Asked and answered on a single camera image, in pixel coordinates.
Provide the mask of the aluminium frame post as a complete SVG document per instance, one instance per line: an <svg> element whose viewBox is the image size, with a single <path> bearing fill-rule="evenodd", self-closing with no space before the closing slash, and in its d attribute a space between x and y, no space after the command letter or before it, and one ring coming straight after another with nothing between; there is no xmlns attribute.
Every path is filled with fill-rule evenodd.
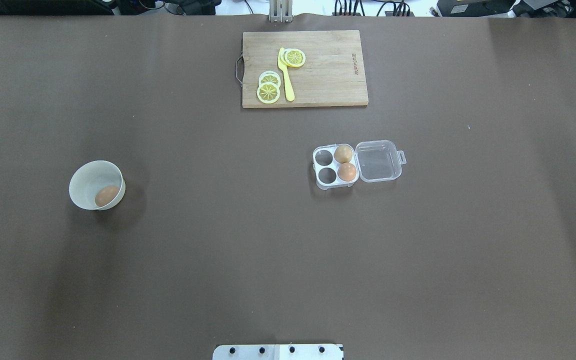
<svg viewBox="0 0 576 360"><path fill-rule="evenodd" d="M270 0L269 1L269 22L270 23L291 23L291 22L293 22L293 1L292 0Z"/></svg>

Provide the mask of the lemon slice on knife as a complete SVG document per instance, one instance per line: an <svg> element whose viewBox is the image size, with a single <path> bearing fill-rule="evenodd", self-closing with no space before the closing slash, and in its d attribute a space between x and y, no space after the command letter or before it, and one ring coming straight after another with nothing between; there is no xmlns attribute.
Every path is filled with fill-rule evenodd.
<svg viewBox="0 0 576 360"><path fill-rule="evenodd" d="M283 51L284 64L290 68L301 68L306 63L306 53L299 48L286 48Z"/></svg>

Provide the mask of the lemon slice behind front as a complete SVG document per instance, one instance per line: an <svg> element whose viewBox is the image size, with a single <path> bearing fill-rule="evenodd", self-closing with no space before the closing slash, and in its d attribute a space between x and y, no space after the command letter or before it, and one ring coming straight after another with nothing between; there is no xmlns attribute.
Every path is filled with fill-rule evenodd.
<svg viewBox="0 0 576 360"><path fill-rule="evenodd" d="M258 77L258 85L272 83L275 84L277 87L281 86L282 77L276 72L272 70L264 71Z"/></svg>

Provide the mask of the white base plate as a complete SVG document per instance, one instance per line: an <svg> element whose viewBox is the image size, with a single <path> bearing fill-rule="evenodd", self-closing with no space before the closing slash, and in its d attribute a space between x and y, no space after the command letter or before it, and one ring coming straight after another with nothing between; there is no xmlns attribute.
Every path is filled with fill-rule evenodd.
<svg viewBox="0 0 576 360"><path fill-rule="evenodd" d="M215 347L213 360L343 360L342 344L222 344Z"/></svg>

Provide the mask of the clear plastic egg box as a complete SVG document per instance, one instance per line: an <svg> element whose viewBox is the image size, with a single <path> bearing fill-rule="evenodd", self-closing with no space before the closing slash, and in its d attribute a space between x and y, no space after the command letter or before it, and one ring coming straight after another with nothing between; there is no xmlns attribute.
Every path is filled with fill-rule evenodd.
<svg viewBox="0 0 576 360"><path fill-rule="evenodd" d="M407 164L405 152L393 141L362 141L351 146L353 158L350 163L354 164L358 175L354 182L345 182L338 176L341 163L334 159L334 152L341 144L318 146L311 153L315 182L323 191L352 187L359 180L365 183L391 182L402 175L403 166Z"/></svg>

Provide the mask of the lemon slice under top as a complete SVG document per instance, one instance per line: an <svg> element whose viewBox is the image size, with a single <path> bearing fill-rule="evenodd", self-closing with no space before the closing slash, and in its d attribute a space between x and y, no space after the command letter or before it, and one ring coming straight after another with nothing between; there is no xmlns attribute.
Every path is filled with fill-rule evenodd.
<svg viewBox="0 0 576 360"><path fill-rule="evenodd" d="M287 67L288 67L289 64L288 64L288 62L286 62L285 52L286 52L286 49L285 49L285 48L281 48L281 50L279 50L278 59L279 59L279 61L280 61L284 66L287 66Z"/></svg>

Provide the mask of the brown egg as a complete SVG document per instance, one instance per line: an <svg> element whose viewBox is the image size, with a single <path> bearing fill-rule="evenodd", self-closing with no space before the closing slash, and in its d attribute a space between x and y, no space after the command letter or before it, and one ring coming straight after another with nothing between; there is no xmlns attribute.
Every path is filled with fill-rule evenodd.
<svg viewBox="0 0 576 360"><path fill-rule="evenodd" d="M350 145L341 144L334 151L333 157L339 164L350 163L354 158L354 149Z"/></svg>
<svg viewBox="0 0 576 360"><path fill-rule="evenodd" d="M103 187L94 197L94 203L98 207L105 207L116 198L119 192L120 188L118 186Z"/></svg>
<svg viewBox="0 0 576 360"><path fill-rule="evenodd" d="M351 162L343 162L338 167L337 171L338 177L343 180L343 182L354 182L355 178L358 176L357 167Z"/></svg>

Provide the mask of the yellow plastic knife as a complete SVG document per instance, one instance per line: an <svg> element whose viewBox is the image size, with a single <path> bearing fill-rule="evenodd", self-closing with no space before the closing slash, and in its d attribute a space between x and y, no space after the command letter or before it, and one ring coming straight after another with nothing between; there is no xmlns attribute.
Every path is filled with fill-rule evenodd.
<svg viewBox="0 0 576 360"><path fill-rule="evenodd" d="M278 66L279 70L281 70L282 75L283 75L282 84L284 86L285 99L289 102L293 102L295 100L295 92L294 92L293 86L291 84L288 66L285 66L284 64L282 64L278 57L277 57L277 66Z"/></svg>

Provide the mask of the white bowl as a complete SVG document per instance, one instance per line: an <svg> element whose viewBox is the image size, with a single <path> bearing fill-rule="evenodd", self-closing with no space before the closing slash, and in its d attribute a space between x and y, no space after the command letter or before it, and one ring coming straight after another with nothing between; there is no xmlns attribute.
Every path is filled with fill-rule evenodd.
<svg viewBox="0 0 576 360"><path fill-rule="evenodd" d="M95 203L96 194L107 186L119 187L114 200L103 207ZM103 211L121 202L126 191L126 182L121 169L110 161L96 160L83 164L71 176L68 193L76 207L89 211Z"/></svg>

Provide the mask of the wooden cutting board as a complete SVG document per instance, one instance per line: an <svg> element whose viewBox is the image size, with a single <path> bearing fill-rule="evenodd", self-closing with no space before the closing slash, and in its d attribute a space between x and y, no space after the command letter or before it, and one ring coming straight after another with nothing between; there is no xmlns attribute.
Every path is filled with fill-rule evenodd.
<svg viewBox="0 0 576 360"><path fill-rule="evenodd" d="M299 49L306 55L301 67L288 66L295 100L286 100L284 84L274 104L258 100L259 76L282 71L279 49ZM242 35L242 100L244 109L302 107L365 107L368 86L359 30L293 30L244 32Z"/></svg>

